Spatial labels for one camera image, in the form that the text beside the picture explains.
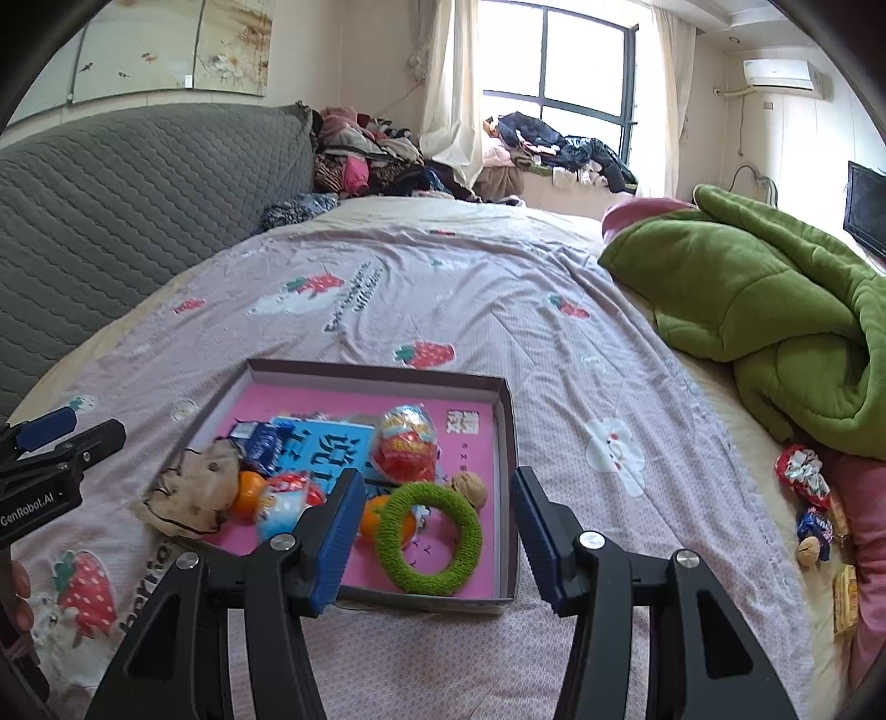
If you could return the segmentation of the person's left hand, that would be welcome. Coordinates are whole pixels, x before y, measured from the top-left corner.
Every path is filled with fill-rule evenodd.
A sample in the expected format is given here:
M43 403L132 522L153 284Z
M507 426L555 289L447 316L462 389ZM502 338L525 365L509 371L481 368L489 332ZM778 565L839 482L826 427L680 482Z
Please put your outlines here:
M32 584L27 570L17 561L11 563L12 588L15 595L15 620L21 631L29 633L33 629L34 614L29 600L32 597Z

